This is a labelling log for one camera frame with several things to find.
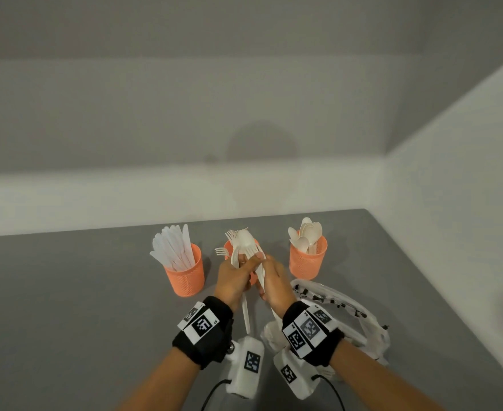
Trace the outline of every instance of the person's left hand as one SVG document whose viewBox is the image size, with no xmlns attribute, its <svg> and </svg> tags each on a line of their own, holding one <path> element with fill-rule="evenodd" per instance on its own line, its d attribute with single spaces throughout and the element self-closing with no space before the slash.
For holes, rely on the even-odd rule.
<svg viewBox="0 0 503 411">
<path fill-rule="evenodd" d="M 250 274 L 262 261 L 263 254 L 257 253 L 243 265 L 240 262 L 240 268 L 233 267 L 230 259 L 221 263 L 214 297 L 217 297 L 235 312 L 240 305 L 242 293 L 250 287 Z"/>
</svg>

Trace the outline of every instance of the perforated orange cup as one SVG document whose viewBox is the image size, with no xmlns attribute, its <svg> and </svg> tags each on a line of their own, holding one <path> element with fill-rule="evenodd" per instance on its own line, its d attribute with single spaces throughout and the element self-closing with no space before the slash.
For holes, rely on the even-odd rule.
<svg viewBox="0 0 503 411">
<path fill-rule="evenodd" d="M 311 280 L 318 275 L 328 241 L 322 236 L 316 242 L 316 255 L 305 254 L 289 244 L 289 271 L 297 278 Z"/>
<path fill-rule="evenodd" d="M 228 256 L 225 257 L 225 259 L 228 260 L 232 256 L 232 251 L 234 251 L 234 248 L 232 247 L 232 244 L 230 241 L 225 242 L 225 244 L 223 246 L 226 249 L 228 249 Z M 254 285 L 257 282 L 257 280 L 258 280 L 257 274 L 255 274 L 255 272 L 252 272 L 251 278 L 250 278 L 250 284 Z"/>
<path fill-rule="evenodd" d="M 204 287 L 204 264 L 202 263 L 202 251 L 196 245 L 191 244 L 192 255 L 196 264 L 186 271 L 166 270 L 168 279 L 170 280 L 173 291 L 179 297 L 190 297 L 198 294 Z"/>
</svg>

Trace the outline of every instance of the wire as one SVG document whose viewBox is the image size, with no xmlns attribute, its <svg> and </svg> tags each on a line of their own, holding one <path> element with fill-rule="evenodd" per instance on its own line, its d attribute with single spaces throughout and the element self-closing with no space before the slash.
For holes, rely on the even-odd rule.
<svg viewBox="0 0 503 411">
<path fill-rule="evenodd" d="M 215 384 L 215 386 L 211 389 L 210 393 L 207 395 L 206 401 L 204 401 L 204 405 L 202 405 L 202 408 L 200 411 L 204 411 L 206 409 L 207 401 L 210 400 L 211 396 L 214 394 L 215 390 L 220 387 L 223 384 L 230 384 L 232 380 L 230 379 L 224 379 L 222 381 L 219 381 L 218 383 Z"/>
<path fill-rule="evenodd" d="M 318 378 L 322 378 L 324 381 L 329 383 L 329 386 L 331 387 L 331 389 L 333 389 L 333 392 L 335 392 L 335 394 L 337 395 L 337 399 L 339 400 L 339 403 L 341 404 L 341 408 L 343 409 L 343 411 L 346 411 L 346 409 L 344 408 L 344 405 L 343 405 L 343 400 L 341 399 L 341 397 L 339 396 L 339 393 L 337 392 L 337 390 L 335 389 L 333 384 L 329 381 L 329 379 L 326 378 L 325 376 L 322 376 L 322 375 L 315 375 L 311 378 L 311 380 L 315 380 Z"/>
</svg>

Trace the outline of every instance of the person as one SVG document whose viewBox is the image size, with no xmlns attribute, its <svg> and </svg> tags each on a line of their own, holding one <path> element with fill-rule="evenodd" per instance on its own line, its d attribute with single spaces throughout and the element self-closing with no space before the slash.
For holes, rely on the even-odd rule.
<svg viewBox="0 0 503 411">
<path fill-rule="evenodd" d="M 265 272 L 265 289 L 263 290 L 258 285 L 259 294 L 279 317 L 284 318 L 285 325 L 286 315 L 290 313 L 290 310 L 298 309 L 298 303 L 301 302 L 296 299 L 283 265 L 269 255 L 263 259 L 261 253 L 257 253 L 248 260 L 244 258 L 240 261 L 239 269 L 233 267 L 229 260 L 221 264 L 214 296 L 207 297 L 204 302 L 211 305 L 216 315 L 223 316 L 227 313 L 226 316 L 230 316 L 225 331 L 232 331 L 230 325 L 232 315 L 241 303 L 243 292 L 250 286 L 250 273 L 262 263 Z M 332 347 L 323 346 L 322 344 L 326 344 L 331 336 L 332 334 L 319 345 L 323 347 L 320 350 L 324 355 L 323 360 L 329 362 L 337 375 L 351 387 L 371 411 L 443 410 L 421 391 L 343 339 L 342 333 L 334 336 L 337 340 L 331 340 Z M 118 411 L 177 411 L 181 409 L 200 369 L 211 360 L 220 362 L 227 351 L 227 346 L 220 346 L 217 353 L 212 353 L 204 362 L 204 359 L 197 357 L 185 343 L 188 343 L 188 340 L 184 335 L 179 338 L 179 342 L 178 338 L 174 340 L 174 347 L 165 359 L 133 395 L 118 407 Z"/>
</svg>

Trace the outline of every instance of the person's left arm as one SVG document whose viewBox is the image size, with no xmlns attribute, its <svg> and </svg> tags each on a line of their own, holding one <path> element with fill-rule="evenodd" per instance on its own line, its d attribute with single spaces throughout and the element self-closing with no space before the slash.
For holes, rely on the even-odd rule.
<svg viewBox="0 0 503 411">
<path fill-rule="evenodd" d="M 214 297 L 222 301 L 230 309 L 230 320 L 240 305 L 242 293 L 249 288 L 250 273 L 261 263 L 262 254 L 258 253 L 250 258 L 239 269 L 233 267 L 229 260 L 219 267 L 219 276 L 215 287 Z M 198 372 L 198 363 L 190 359 L 177 347 L 170 352 L 141 384 L 133 395 L 125 401 L 117 411 L 179 411 L 185 402 L 188 392 Z"/>
</svg>

